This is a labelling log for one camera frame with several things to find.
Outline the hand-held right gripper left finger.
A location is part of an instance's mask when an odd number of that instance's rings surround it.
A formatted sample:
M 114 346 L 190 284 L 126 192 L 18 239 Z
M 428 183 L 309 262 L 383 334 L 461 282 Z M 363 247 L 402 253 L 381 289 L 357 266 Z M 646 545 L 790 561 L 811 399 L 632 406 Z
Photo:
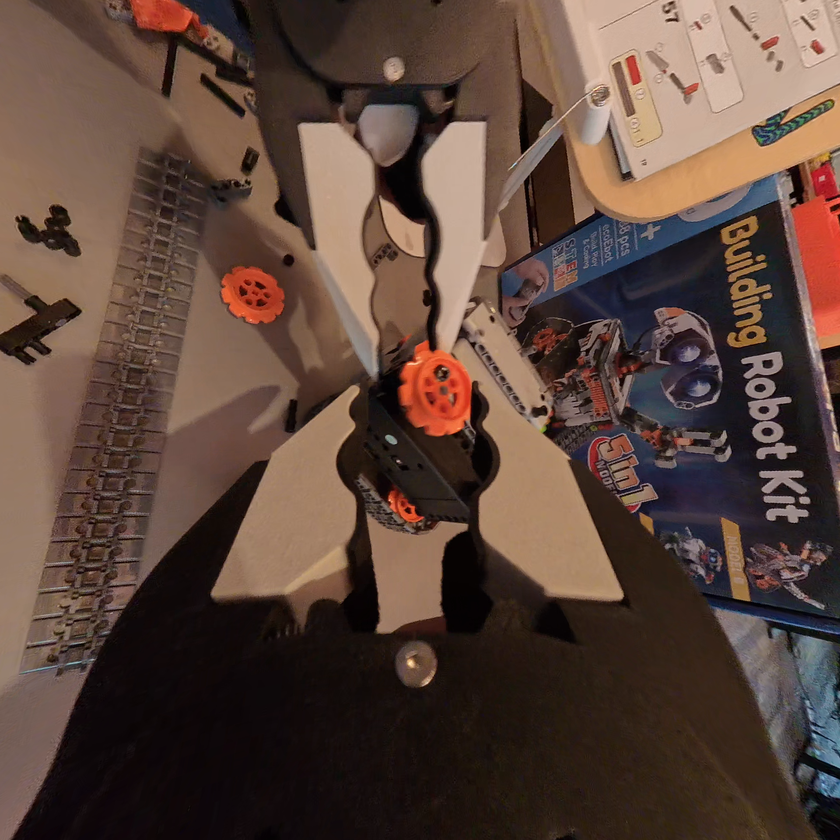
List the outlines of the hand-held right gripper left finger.
M 377 628 L 368 517 L 354 477 L 366 390 L 351 385 L 269 458 L 213 585 L 217 603 L 273 601 L 303 620 L 333 599 L 351 628 Z

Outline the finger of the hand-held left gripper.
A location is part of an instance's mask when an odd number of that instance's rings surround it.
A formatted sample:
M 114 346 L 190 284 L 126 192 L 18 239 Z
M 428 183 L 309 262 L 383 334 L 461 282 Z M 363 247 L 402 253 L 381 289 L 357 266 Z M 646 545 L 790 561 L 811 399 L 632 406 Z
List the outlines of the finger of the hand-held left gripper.
M 371 308 L 375 275 L 363 237 L 375 198 L 374 163 L 336 122 L 303 122 L 298 133 L 314 262 L 357 357 L 377 379 L 381 338 Z
M 427 335 L 451 353 L 481 268 L 500 268 L 507 248 L 498 212 L 486 229 L 487 123 L 453 121 L 422 156 L 430 210 L 424 278 L 432 292 Z

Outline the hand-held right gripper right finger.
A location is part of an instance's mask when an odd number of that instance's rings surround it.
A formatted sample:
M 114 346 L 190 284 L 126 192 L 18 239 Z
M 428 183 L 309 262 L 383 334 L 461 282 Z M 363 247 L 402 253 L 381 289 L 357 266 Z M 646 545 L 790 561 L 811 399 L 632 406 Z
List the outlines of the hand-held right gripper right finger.
M 499 396 L 473 392 L 467 530 L 444 550 L 447 628 L 483 628 L 495 608 L 561 628 L 563 604 L 620 605 L 625 594 L 570 460 Z

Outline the grey toy robot vehicle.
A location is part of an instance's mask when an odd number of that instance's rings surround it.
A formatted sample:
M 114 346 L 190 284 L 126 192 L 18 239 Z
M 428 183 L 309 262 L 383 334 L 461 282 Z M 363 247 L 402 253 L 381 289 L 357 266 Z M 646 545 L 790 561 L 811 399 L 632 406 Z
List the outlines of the grey toy robot vehicle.
M 552 402 L 532 362 L 567 332 L 540 329 L 522 346 L 499 311 L 475 298 L 454 350 L 469 350 L 514 411 L 542 432 Z M 368 392 L 364 458 L 354 481 L 367 515 L 384 528 L 420 536 L 440 522 L 469 521 L 470 500 L 487 477 L 475 456 L 475 379 L 465 362 L 432 350 L 419 336 L 405 338 L 390 353 Z

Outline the orange toy piece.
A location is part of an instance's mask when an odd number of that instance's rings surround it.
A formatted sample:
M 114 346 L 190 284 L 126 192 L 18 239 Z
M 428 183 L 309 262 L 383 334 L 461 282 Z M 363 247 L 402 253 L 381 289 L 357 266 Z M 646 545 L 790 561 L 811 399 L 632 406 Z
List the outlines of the orange toy piece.
M 200 17 L 176 1 L 129 1 L 133 20 L 140 29 L 184 34 L 190 29 L 203 33 Z

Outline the orange gear wheel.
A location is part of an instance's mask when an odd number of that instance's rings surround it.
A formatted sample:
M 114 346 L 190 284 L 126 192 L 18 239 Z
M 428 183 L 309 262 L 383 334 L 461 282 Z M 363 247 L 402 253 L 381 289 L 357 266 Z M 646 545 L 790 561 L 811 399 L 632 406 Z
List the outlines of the orange gear wheel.
M 286 294 L 276 278 L 254 266 L 236 266 L 224 274 L 220 297 L 228 311 L 249 324 L 271 323 L 286 306 Z

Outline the wooden desk riser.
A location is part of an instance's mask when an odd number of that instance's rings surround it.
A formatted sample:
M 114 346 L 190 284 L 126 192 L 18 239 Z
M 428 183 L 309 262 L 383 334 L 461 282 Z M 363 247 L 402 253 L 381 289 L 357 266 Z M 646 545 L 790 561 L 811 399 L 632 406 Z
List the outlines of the wooden desk riser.
M 578 38 L 574 45 L 581 63 Z M 595 87 L 582 69 L 584 86 Z M 574 156 L 605 214 L 633 221 L 666 217 L 837 148 L 838 86 L 830 94 L 837 97 L 833 110 L 767 148 L 744 131 L 639 181 L 623 175 L 611 133 L 595 148 L 574 140 Z

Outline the black axle rod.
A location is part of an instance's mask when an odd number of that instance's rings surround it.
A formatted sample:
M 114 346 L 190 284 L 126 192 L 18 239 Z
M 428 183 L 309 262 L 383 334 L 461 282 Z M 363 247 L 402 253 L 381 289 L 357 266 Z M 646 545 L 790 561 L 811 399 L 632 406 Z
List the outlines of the black axle rod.
M 246 114 L 245 106 L 217 82 L 219 80 L 228 81 L 238 87 L 252 90 L 253 82 L 250 79 L 247 69 L 235 64 L 231 60 L 221 57 L 210 48 L 190 40 L 185 34 L 173 33 L 168 35 L 163 77 L 161 80 L 161 95 L 165 98 L 172 96 L 176 60 L 180 49 L 189 51 L 195 56 L 200 57 L 214 68 L 215 78 L 210 78 L 206 73 L 200 75 L 199 81 L 201 86 L 217 101 L 222 103 L 228 111 L 231 111 L 237 118 L 243 119 Z

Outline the robot kit box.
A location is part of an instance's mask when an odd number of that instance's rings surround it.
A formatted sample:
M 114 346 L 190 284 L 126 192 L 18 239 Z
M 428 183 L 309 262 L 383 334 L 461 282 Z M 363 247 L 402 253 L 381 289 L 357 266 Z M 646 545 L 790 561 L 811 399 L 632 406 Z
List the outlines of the robot kit box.
M 651 224 L 600 216 L 500 277 L 547 437 L 702 592 L 838 625 L 838 433 L 771 177 Z

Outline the instruction booklet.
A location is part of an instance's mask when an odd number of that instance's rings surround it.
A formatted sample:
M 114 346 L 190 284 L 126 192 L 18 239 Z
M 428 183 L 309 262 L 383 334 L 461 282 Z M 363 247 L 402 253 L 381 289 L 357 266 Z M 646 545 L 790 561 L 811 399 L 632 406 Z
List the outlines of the instruction booklet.
M 612 142 L 639 181 L 741 132 L 764 149 L 835 108 L 838 2 L 562 2 L 610 90 Z

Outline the black lever with grey axle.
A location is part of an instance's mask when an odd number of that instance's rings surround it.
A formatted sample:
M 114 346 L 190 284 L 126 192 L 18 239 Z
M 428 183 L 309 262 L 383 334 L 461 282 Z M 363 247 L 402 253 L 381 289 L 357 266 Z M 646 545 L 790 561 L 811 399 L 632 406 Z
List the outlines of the black lever with grey axle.
M 51 348 L 44 344 L 44 338 L 79 317 L 81 310 L 67 298 L 47 304 L 9 275 L 2 274 L 1 283 L 34 312 L 26 320 L 1 333 L 1 351 L 23 364 L 35 364 L 37 359 L 33 352 L 38 356 L 51 354 Z

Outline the red container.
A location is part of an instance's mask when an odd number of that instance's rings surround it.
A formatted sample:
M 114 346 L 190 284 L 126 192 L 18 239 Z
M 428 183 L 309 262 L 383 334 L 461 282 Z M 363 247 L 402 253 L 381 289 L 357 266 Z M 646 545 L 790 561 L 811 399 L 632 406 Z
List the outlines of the red container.
M 821 350 L 839 345 L 838 150 L 799 164 L 794 183 L 794 232 Z

